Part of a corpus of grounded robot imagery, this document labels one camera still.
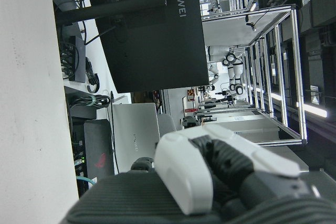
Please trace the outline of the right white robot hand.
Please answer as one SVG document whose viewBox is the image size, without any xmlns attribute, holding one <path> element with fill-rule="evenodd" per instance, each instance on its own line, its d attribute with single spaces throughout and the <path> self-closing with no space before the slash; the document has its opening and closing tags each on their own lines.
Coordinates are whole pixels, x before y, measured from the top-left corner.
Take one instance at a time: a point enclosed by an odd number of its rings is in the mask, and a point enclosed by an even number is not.
<svg viewBox="0 0 336 224">
<path fill-rule="evenodd" d="M 165 134 L 154 167 L 97 182 L 63 223 L 335 223 L 299 165 L 219 125 Z"/>
</svg>

